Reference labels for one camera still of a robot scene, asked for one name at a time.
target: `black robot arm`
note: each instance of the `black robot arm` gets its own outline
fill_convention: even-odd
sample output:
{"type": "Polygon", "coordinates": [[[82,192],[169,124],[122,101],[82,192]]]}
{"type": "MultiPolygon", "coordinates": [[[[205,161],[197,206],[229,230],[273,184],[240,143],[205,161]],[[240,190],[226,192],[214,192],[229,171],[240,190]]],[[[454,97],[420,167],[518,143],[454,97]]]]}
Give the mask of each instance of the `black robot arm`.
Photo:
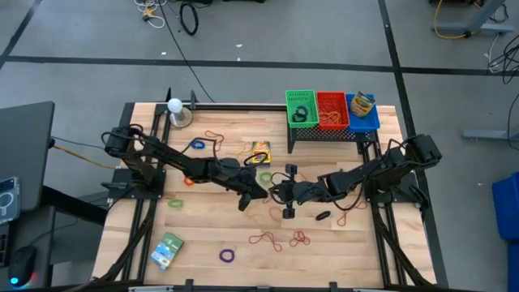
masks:
{"type": "Polygon", "coordinates": [[[153,181],[158,179],[157,169],[153,164],[143,161],[143,157],[151,157],[181,170],[194,183],[211,182],[227,190],[236,191],[242,196],[238,205],[240,211],[243,211],[251,200],[268,196],[255,180],[256,170],[253,165],[240,166],[234,158],[217,159],[216,155],[191,158],[161,143],[159,139],[144,134],[138,127],[115,127],[106,134],[109,135],[109,139],[105,144],[105,151],[110,156],[124,161],[133,171],[134,182],[140,187],[152,186],[153,181]],[[135,141],[141,143],[142,149],[135,149],[135,141]]]}
{"type": "Polygon", "coordinates": [[[401,178],[411,170],[424,170],[438,163],[441,153],[429,135],[417,135],[405,140],[398,147],[389,148],[381,157],[350,171],[337,171],[318,177],[317,182],[295,182],[297,166],[288,165],[286,172],[290,179],[270,188],[272,198],[279,204],[286,204],[284,218],[294,217],[292,203],[299,205],[307,201],[333,202],[344,199],[355,187],[369,181],[376,188],[387,191],[398,186],[401,178]]]}

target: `blue object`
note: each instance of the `blue object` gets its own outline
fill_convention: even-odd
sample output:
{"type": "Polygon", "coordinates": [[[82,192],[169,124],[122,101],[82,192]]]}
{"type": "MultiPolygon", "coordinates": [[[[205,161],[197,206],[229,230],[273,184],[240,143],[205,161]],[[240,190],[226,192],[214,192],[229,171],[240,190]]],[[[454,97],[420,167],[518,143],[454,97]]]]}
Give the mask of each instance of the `blue object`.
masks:
{"type": "Polygon", "coordinates": [[[495,215],[500,236],[504,240],[519,240],[519,173],[492,184],[495,215]]]}
{"type": "Polygon", "coordinates": [[[519,245],[508,246],[508,291],[519,292],[519,245]]]}
{"type": "Polygon", "coordinates": [[[195,140],[195,141],[191,142],[191,147],[193,149],[204,149],[205,143],[200,140],[195,140]]]}
{"type": "MultiPolygon", "coordinates": [[[[371,98],[375,98],[373,94],[366,94],[371,98]]],[[[348,104],[348,115],[350,116],[350,131],[354,133],[369,133],[380,129],[379,113],[376,111],[376,105],[364,118],[359,118],[350,111],[351,101],[354,99],[355,93],[346,93],[346,103],[348,104]]]]}

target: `green box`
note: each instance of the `green box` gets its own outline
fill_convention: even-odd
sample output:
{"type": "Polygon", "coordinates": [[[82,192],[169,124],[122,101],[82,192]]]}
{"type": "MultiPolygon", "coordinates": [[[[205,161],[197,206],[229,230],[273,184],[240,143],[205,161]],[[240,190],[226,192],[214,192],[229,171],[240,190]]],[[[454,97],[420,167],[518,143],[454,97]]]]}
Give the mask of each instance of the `green box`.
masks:
{"type": "Polygon", "coordinates": [[[152,260],[159,268],[166,270],[183,244],[184,242],[176,236],[165,233],[152,253],[152,260]]]}
{"type": "Polygon", "coordinates": [[[289,121],[289,127],[309,128],[319,123],[319,115],[317,114],[317,101],[315,100],[315,92],[313,90],[287,90],[286,96],[286,116],[289,121]],[[304,106],[308,110],[307,120],[305,122],[293,122],[292,114],[295,113],[299,106],[304,106]]]}

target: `black clip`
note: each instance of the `black clip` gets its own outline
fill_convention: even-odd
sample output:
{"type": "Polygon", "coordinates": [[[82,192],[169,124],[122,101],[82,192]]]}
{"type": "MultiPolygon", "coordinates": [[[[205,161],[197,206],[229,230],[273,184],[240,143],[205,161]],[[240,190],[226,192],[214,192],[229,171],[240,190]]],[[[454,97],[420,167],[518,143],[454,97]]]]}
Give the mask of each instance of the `black clip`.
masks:
{"type": "Polygon", "coordinates": [[[186,279],[186,284],[184,285],[184,292],[192,292],[193,291],[193,279],[186,279]]]}
{"type": "Polygon", "coordinates": [[[337,282],[330,282],[330,292],[339,292],[337,282]]]}

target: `desk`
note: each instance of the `desk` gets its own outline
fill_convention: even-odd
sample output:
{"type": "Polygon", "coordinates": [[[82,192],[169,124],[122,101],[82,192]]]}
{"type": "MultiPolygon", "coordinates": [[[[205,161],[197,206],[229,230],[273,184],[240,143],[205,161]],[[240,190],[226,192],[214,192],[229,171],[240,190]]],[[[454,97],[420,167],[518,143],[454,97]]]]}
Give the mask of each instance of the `desk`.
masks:
{"type": "MultiPolygon", "coordinates": [[[[128,122],[142,125],[149,133],[155,107],[155,103],[136,103],[128,122]]],[[[389,139],[401,140],[401,130],[393,106],[379,106],[378,111],[382,124],[380,146],[385,150],[389,139]]],[[[189,127],[171,129],[170,147],[182,149],[194,137],[204,136],[206,130],[211,130],[225,133],[225,141],[217,153],[222,158],[236,157],[246,141],[268,140],[272,145],[272,166],[266,170],[284,172],[285,164],[293,163],[298,165],[296,179],[304,179],[304,175],[309,181],[315,181],[320,174],[349,170],[362,164],[356,143],[298,142],[293,153],[288,154],[284,111],[198,109],[193,116],[189,127]]],[[[164,118],[162,115],[157,137],[162,137],[164,118]]],[[[186,155],[211,156],[209,149],[189,149],[186,155]]],[[[383,287],[369,207],[349,212],[346,226],[341,227],[337,219],[342,213],[332,204],[306,203],[296,208],[294,219],[280,223],[268,215],[271,207],[279,205],[255,200],[247,211],[261,216],[252,220],[238,211],[239,197],[234,193],[213,183],[188,187],[180,171],[169,166],[165,168],[165,193],[157,205],[149,254],[165,232],[174,234],[185,244],[165,272],[148,260],[145,284],[184,285],[186,279],[194,279],[196,286],[327,287],[330,281],[336,281],[339,287],[383,287]],[[173,198],[184,200],[182,210],[168,207],[167,201],[173,198]],[[316,221],[315,216],[323,211],[331,211],[332,216],[316,221]],[[289,240],[295,230],[303,230],[311,244],[290,247],[289,240]],[[264,231],[274,234],[283,246],[282,252],[275,252],[268,242],[254,245],[248,242],[249,236],[264,231]],[[219,260],[218,254],[224,248],[236,248],[233,263],[219,260]]],[[[353,192],[339,203],[352,203],[357,194],[353,192]]],[[[126,246],[134,210],[134,200],[119,200],[110,210],[93,276],[106,273],[126,246]]],[[[422,275],[435,282],[420,211],[412,204],[403,203],[393,204],[393,210],[402,249],[422,275]]],[[[397,283],[392,253],[389,248],[386,251],[392,282],[397,283]]],[[[135,278],[139,254],[138,247],[131,278],[135,278]]]]}

